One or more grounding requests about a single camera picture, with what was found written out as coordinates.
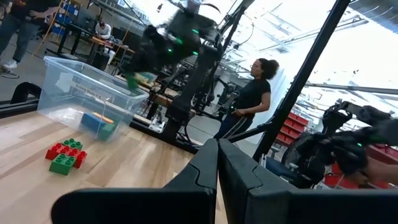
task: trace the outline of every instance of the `concrete floor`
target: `concrete floor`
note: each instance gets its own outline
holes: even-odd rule
[[[49,40],[42,44],[40,48],[38,48],[40,45],[39,40],[33,40],[30,42],[23,61],[18,65],[18,68],[13,71],[15,74],[19,75],[19,78],[9,79],[0,77],[0,101],[10,100],[15,87],[22,82],[32,82],[38,86],[42,86],[46,72],[45,62],[43,61],[43,57],[46,56],[45,49],[50,48],[52,50],[56,50],[58,48],[57,45],[51,42],[54,41],[55,38],[56,37],[49,38]],[[73,38],[68,38],[65,46],[69,47],[72,46],[72,44]],[[2,63],[12,58],[15,48],[16,36],[12,38],[8,48],[4,51],[1,57]],[[89,50],[90,45],[81,41],[78,46],[77,53],[88,54]],[[208,110],[209,113],[212,113],[215,108],[207,108],[206,110]],[[187,131],[190,138],[196,141],[205,142],[207,139],[213,137],[219,127],[220,122],[218,121],[203,116],[196,116],[190,121]],[[249,156],[252,156],[256,150],[256,145],[246,140],[237,142],[236,145]]]

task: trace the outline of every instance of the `metal pole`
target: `metal pole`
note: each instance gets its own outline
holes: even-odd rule
[[[327,17],[310,51],[308,52],[303,65],[298,71],[292,86],[281,103],[280,109],[278,110],[277,114],[275,114],[275,118],[272,120],[269,130],[267,130],[265,135],[263,135],[261,138],[260,144],[253,155],[253,159],[255,161],[259,162],[261,155],[267,154],[274,143],[283,123],[292,110],[293,105],[297,101],[302,88],[306,84],[313,68],[317,64],[323,49],[326,47],[331,35],[336,29],[337,24],[347,9],[349,2],[350,0],[337,0],[335,2],[335,5],[331,9],[329,16]]]

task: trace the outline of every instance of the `blue block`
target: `blue block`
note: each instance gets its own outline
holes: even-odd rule
[[[83,114],[83,117],[81,118],[80,123],[88,128],[89,130],[93,132],[97,132],[98,130],[102,130],[106,124],[105,121],[101,120],[101,118],[91,114],[91,113],[85,113]]]

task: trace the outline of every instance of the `red lego brick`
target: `red lego brick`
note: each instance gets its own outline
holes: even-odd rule
[[[49,150],[47,150],[45,158],[50,159],[50,160],[55,159],[60,154],[61,148],[62,148],[62,144],[56,143]]]
[[[73,166],[76,169],[79,169],[81,167],[81,165],[84,163],[84,161],[86,160],[87,153],[85,151],[78,151],[77,149],[75,151],[75,149],[73,149],[70,152],[70,156],[74,156],[76,158],[76,162],[74,163]]]

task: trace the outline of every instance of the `green light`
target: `green light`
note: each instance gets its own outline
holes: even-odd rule
[[[178,44],[182,44],[182,40],[181,39],[175,39],[175,41],[176,41],[176,43],[178,43]]]

